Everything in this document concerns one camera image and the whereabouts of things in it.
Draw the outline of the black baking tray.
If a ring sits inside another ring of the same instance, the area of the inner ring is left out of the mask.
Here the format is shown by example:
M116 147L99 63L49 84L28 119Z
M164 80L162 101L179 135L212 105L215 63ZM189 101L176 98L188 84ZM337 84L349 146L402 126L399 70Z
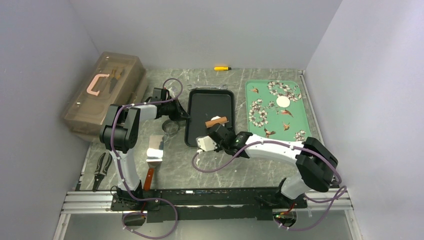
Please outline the black baking tray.
M196 147L196 138L207 135L205 122L213 117L226 117L225 126L235 127L235 96L228 89L197 88L189 93L184 142Z

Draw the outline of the wooden double-ended dough roller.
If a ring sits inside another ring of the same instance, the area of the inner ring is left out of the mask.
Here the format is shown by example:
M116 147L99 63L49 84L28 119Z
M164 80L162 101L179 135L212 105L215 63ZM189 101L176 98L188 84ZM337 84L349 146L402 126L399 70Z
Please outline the wooden double-ended dough roller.
M217 120L206 121L205 122L205 127L207 129L209 129L209 128L213 127L216 124L225 125L228 122L229 122L229 120L227 119L227 117L224 116L224 117L221 117L220 119L217 119Z

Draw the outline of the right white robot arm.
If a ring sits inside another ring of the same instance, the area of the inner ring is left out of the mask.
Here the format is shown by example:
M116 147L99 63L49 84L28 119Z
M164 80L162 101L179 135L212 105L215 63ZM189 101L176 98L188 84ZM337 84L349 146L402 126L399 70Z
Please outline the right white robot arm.
M282 208L310 190L326 193L333 180L340 183L337 158L314 137L304 141L274 140L247 131L235 133L217 123L196 142L205 152L223 150L233 158L261 158L296 167L292 176L283 178L275 194L276 203Z

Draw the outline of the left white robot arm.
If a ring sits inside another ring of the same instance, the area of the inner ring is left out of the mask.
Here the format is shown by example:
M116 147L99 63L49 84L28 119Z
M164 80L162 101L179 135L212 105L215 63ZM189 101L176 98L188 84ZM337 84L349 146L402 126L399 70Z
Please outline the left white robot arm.
M138 141L140 122L167 116L173 123L191 117L169 89L155 87L152 96L141 103L127 105L111 104L108 107L99 140L112 156L117 176L117 196L131 210L139 209L144 203L144 190L139 177L133 148Z

